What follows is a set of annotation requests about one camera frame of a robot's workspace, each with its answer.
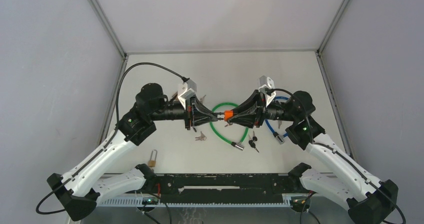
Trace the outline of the orange padlock black keys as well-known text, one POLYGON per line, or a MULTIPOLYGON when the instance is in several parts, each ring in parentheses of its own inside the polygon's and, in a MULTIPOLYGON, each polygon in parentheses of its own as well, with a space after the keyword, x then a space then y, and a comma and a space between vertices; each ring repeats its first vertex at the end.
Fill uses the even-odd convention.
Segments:
POLYGON ((255 134, 254 131, 252 131, 252 135, 248 134, 248 143, 249 143, 249 145, 259 153, 259 150, 256 147, 256 142, 257 141, 258 141, 258 138, 257 138, 257 136, 256 136, 256 134, 255 134))

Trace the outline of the small brass padlock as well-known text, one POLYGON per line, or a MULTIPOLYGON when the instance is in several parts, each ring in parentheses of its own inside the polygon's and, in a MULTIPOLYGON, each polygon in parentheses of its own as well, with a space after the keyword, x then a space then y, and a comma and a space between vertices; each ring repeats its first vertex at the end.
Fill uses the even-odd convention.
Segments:
POLYGON ((150 158, 149 161, 147 163, 147 165, 150 168, 154 168, 156 166, 157 163, 157 155, 158 155, 158 151, 156 149, 153 149, 151 154, 150 154, 150 158))

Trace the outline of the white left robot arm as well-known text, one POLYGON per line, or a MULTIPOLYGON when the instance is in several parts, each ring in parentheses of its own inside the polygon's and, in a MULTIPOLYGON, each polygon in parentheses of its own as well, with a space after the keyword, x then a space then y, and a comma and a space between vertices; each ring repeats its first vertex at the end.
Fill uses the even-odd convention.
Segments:
POLYGON ((183 102, 169 102, 159 84, 143 86, 133 107, 102 144, 70 171, 48 177, 47 183, 74 222, 90 215, 103 201, 129 191, 141 189, 149 193, 155 189, 156 175, 147 164, 138 164, 111 178, 101 177, 118 159, 156 131, 155 121, 162 120, 184 120, 185 127, 190 129, 216 122, 218 117, 195 94, 183 102))

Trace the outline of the green cable lock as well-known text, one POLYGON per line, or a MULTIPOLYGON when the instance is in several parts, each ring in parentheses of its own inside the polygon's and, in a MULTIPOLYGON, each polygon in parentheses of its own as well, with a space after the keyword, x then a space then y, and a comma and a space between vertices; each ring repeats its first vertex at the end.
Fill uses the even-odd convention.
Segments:
MULTIPOLYGON (((237 107, 237 104, 232 103, 232 102, 222 102, 217 104, 212 111, 217 111, 218 109, 225 107, 225 106, 230 106, 230 107, 237 107)), ((214 125, 213 122, 209 123, 209 126, 211 128, 211 130, 213 131, 213 133, 222 141, 224 141, 226 144, 232 146, 233 148, 243 151, 245 149, 243 142, 244 140, 248 137, 249 134, 249 128, 245 128, 243 131, 243 134, 241 135, 240 139, 235 142, 231 139, 229 139, 228 137, 226 137, 225 135, 223 135, 214 125)))

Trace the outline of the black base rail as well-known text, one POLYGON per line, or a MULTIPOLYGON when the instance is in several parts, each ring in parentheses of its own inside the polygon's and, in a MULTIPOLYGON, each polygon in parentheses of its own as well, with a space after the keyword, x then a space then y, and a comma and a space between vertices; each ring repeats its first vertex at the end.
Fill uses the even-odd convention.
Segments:
POLYGON ((168 204, 281 204, 309 190, 288 174, 159 174, 148 190, 168 204))

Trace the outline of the brass padlock silver keys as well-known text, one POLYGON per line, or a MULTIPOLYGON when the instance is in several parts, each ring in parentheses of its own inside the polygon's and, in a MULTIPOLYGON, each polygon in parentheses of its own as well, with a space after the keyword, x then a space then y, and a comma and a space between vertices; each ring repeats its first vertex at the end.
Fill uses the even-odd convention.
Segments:
POLYGON ((207 139, 206 135, 200 131, 200 135, 198 137, 195 137, 196 141, 205 141, 207 139))

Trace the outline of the blue cable lock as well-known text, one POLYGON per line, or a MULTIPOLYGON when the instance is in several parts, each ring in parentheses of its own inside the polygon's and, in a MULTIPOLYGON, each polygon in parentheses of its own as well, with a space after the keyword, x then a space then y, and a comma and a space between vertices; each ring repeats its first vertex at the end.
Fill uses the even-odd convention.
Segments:
MULTIPOLYGON (((275 98, 275 100, 284 100, 284 101, 287 101, 288 99, 289 99, 288 97, 284 97, 284 96, 277 96, 275 98)), ((267 119, 265 119, 265 124, 268 127, 268 129, 270 130, 270 132, 272 133, 272 135, 274 136, 274 138, 278 141, 278 143, 280 145, 282 145, 285 142, 284 138, 287 137, 288 134, 287 133, 280 134, 278 131, 276 131, 272 127, 272 125, 270 124, 270 122, 267 119)))

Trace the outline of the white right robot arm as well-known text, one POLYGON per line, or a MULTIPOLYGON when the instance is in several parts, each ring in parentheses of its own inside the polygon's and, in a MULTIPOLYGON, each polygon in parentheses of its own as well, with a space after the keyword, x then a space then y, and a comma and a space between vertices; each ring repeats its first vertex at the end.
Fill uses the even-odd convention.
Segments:
POLYGON ((315 106, 305 91, 290 93, 288 100, 275 100, 277 90, 254 91, 241 105, 224 112, 224 120, 247 128, 259 127, 266 120, 290 122, 286 133, 291 142, 317 158, 334 174, 325 177, 311 166, 301 163, 289 178, 295 192, 307 189, 320 194, 348 212, 356 224, 381 224, 399 209, 398 187, 382 181, 353 160, 317 123, 315 106))

